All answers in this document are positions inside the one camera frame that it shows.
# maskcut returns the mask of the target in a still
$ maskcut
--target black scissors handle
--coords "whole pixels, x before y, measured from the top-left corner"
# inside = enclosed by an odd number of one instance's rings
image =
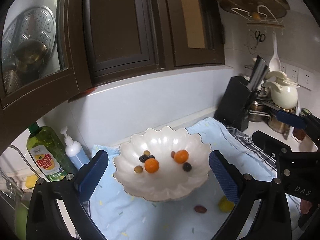
[[[266,36],[263,33],[260,33],[260,31],[258,30],[256,30],[254,35],[256,36],[257,42],[264,42],[264,40],[266,39]]]

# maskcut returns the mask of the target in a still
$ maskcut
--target black knife block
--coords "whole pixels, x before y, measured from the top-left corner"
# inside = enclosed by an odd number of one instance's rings
[[[254,100],[255,91],[247,89],[248,81],[243,76],[231,77],[214,118],[241,132],[248,128],[249,106]]]

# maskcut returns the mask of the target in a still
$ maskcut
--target wall cabinet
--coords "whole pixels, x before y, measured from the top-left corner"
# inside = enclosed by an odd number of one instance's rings
[[[48,111],[93,86],[224,63],[215,0],[5,0],[0,31],[0,154]],[[44,46],[43,57],[34,59],[34,42]],[[20,47],[32,64],[20,67]]]

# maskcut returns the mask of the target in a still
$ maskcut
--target white ladle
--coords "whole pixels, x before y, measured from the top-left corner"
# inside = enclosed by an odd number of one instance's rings
[[[269,62],[270,72],[281,70],[281,62],[278,57],[277,36],[275,31],[272,32],[272,41],[273,41],[273,56]]]

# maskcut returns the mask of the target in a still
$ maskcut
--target perforated metal steamer tray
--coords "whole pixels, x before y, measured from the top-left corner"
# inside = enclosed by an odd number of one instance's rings
[[[29,30],[30,17],[34,16],[35,28]],[[22,42],[34,39],[47,47],[44,63],[49,59],[56,35],[56,22],[52,11],[45,6],[29,8],[20,13],[8,26],[2,39],[2,65],[10,64],[14,52]]]

